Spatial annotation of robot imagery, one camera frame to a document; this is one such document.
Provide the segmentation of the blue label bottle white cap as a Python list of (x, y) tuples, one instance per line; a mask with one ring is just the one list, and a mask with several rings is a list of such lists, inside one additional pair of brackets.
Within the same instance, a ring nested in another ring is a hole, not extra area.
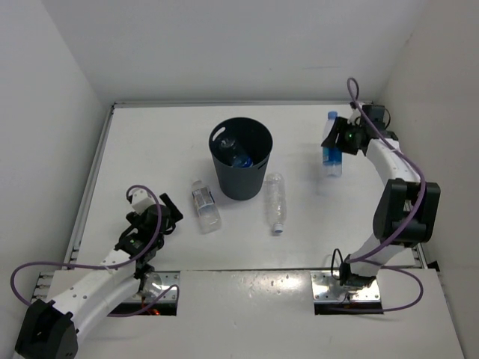
[(250, 168), (253, 166), (250, 155), (235, 138), (223, 138), (219, 142), (219, 152), (233, 168)]

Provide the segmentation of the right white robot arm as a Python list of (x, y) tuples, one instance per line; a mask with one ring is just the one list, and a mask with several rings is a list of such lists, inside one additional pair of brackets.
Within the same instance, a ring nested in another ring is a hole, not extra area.
[(338, 282), (350, 289), (370, 286), (381, 266), (404, 249), (428, 242), (433, 234), (441, 189), (435, 182), (423, 181), (402, 158), (389, 123), (384, 106), (366, 104), (354, 109), (350, 118), (330, 111), (323, 130), (323, 165), (333, 167), (343, 154), (363, 153), (384, 185), (372, 235), (339, 266)]

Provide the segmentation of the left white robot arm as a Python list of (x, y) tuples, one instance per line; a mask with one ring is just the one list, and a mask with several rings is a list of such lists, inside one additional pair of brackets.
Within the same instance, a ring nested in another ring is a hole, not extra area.
[(28, 306), (14, 347), (20, 357), (74, 358), (89, 332), (136, 295), (143, 303), (135, 316), (156, 313), (160, 301), (177, 308), (178, 281), (162, 280), (149, 262), (183, 214), (167, 194), (155, 196), (144, 186), (129, 188), (126, 198), (129, 226), (103, 261), (61, 294)]

